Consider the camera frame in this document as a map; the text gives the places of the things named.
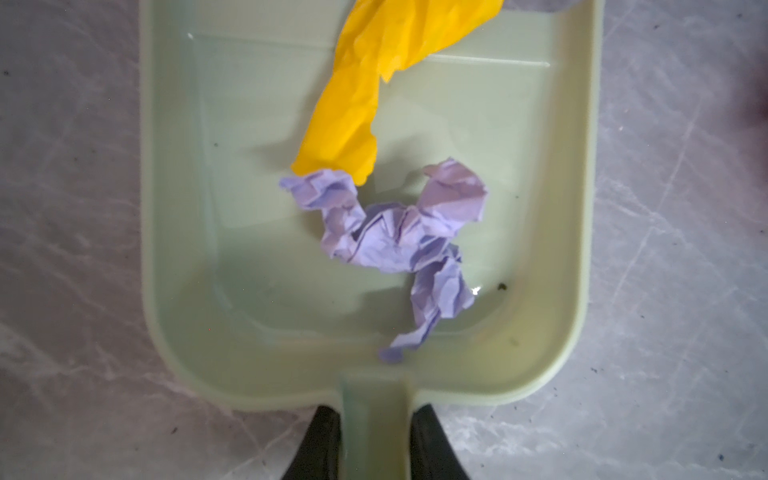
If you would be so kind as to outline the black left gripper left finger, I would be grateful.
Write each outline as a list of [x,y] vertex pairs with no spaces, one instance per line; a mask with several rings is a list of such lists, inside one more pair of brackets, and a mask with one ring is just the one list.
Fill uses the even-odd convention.
[[337,480],[341,445],[341,417],[319,406],[282,480]]

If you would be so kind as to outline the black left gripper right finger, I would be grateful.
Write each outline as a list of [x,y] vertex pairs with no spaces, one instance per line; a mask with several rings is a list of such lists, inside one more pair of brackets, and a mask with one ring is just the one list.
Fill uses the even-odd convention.
[[412,480],[469,480],[431,405],[412,416],[410,463]]

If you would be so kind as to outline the green dustpan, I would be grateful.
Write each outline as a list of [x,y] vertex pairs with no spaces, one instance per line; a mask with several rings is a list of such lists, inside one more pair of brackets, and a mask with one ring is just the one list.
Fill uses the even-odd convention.
[[588,303],[605,5],[503,10],[380,90],[364,204],[414,201],[454,158],[489,189],[457,244],[473,306],[388,364],[412,279],[321,249],[279,188],[347,1],[140,5],[142,286],[165,363],[231,409],[327,406],[339,479],[411,479],[424,405],[520,400],[562,368]]

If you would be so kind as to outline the lilac paper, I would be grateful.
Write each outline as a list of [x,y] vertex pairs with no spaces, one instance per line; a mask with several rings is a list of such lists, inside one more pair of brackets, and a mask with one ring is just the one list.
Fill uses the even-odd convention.
[[468,223],[481,220],[488,189],[464,164],[449,158],[425,167],[427,182],[412,205],[398,202],[363,206],[352,177],[323,169],[280,180],[299,208],[318,211],[326,254],[344,263],[383,273],[410,273],[414,330],[398,335],[380,353],[402,361],[419,348],[443,319],[453,319],[475,299],[462,273],[454,239]]

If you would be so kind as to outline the yellow paper scrap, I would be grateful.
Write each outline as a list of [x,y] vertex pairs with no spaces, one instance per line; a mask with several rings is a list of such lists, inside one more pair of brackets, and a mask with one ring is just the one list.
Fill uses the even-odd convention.
[[355,2],[292,172],[343,171],[363,185],[377,158],[372,124],[381,83],[456,44],[502,8],[497,0]]

